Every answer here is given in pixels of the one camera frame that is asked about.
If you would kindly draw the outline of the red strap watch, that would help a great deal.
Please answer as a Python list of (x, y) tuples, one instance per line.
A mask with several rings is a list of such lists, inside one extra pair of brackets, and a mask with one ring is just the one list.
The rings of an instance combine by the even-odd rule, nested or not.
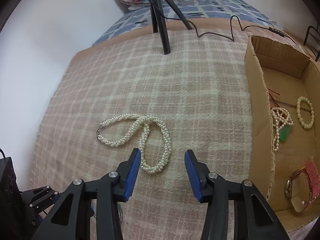
[(319, 195), (319, 173), (312, 161), (291, 174), (285, 186), (288, 198), (297, 213), (303, 212)]

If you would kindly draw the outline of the beige checked blanket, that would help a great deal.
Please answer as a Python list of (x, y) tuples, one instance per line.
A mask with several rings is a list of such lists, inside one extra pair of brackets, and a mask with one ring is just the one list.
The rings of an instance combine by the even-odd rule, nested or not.
[(144, 27), (73, 57), (40, 124), (30, 185), (63, 191), (75, 179), (114, 170), (134, 148), (142, 165), (122, 205), (125, 239), (199, 239), (206, 207), (193, 196), (186, 150), (226, 180), (249, 179), (252, 106), (245, 70), (251, 36), (199, 38), (170, 21), (171, 52)]

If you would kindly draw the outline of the open cardboard box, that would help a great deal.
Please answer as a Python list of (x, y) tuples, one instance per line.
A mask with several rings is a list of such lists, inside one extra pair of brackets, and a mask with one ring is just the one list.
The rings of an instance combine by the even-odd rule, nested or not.
[(307, 161), (319, 167), (319, 65), (262, 36), (249, 38), (244, 64), (253, 122), (249, 178), (294, 232), (319, 217), (319, 195), (301, 213), (285, 197), (293, 172)]

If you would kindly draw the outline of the black clothes rack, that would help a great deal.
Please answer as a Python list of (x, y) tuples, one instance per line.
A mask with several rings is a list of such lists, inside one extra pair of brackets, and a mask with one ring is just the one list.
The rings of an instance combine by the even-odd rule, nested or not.
[(319, 24), (316, 27), (312, 25), (308, 26), (303, 46), (309, 50), (317, 62), (319, 60)]

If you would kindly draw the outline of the blue patterned bed sheet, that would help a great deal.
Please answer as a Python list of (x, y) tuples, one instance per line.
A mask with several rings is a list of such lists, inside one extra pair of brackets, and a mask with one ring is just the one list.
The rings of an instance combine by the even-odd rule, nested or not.
[[(282, 30), (279, 23), (269, 19), (243, 0), (180, 0), (175, 3), (188, 19), (229, 18), (232, 15), (237, 15), (240, 20)], [(148, 4), (133, 5), (129, 7), (128, 13), (117, 20), (93, 44), (97, 45), (113, 37), (151, 24), (150, 6)]]

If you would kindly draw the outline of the black tripod stand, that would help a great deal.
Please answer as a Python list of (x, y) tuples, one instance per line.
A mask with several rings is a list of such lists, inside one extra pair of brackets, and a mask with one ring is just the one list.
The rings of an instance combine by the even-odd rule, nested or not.
[[(150, 12), (151, 12), (151, 21), (152, 21), (152, 29), (154, 33), (159, 33), (162, 46), (163, 46), (163, 52), (165, 55), (170, 54), (171, 48), (169, 43), (169, 37), (167, 32), (167, 25), (165, 22), (165, 15), (162, 7), (162, 1), (161, 0), (148, 0), (150, 3)], [(188, 30), (191, 30), (192, 27), (185, 18), (185, 16), (182, 14), (178, 6), (173, 2), (173, 0), (164, 0), (169, 7), (176, 13), (178, 16), (178, 20), (181, 20), (185, 27)]]

